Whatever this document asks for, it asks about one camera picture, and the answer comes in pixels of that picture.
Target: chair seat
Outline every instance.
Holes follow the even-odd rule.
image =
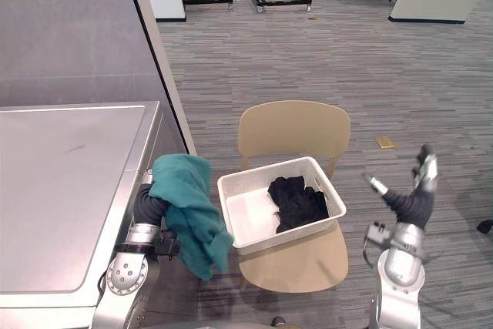
[[[346,243],[337,221],[323,232],[239,258],[246,280],[276,292],[325,290],[347,276]]]

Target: gray wall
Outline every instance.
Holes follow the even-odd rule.
[[[160,100],[133,0],[0,0],[0,106]]]

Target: wooden chair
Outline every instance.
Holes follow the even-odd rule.
[[[260,104],[241,116],[241,168],[249,168],[252,156],[307,154],[328,158],[326,173],[331,177],[349,138],[349,116],[335,106],[301,100]],[[338,222],[323,232],[239,258],[246,280],[277,292],[324,290],[347,276],[347,249]]]

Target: chair leg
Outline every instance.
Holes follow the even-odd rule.
[[[334,174],[334,170],[336,169],[337,158],[330,158],[327,164],[327,169],[325,170],[325,174],[330,179]]]
[[[240,292],[245,291],[245,289],[248,286],[248,280],[245,279],[243,276],[241,277],[241,284],[240,284]]]

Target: caster wheel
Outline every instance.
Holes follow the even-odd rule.
[[[276,316],[273,320],[272,320],[272,324],[270,325],[271,327],[277,327],[277,326],[280,326],[280,325],[283,325],[285,324],[286,321],[281,317],[281,316]]]

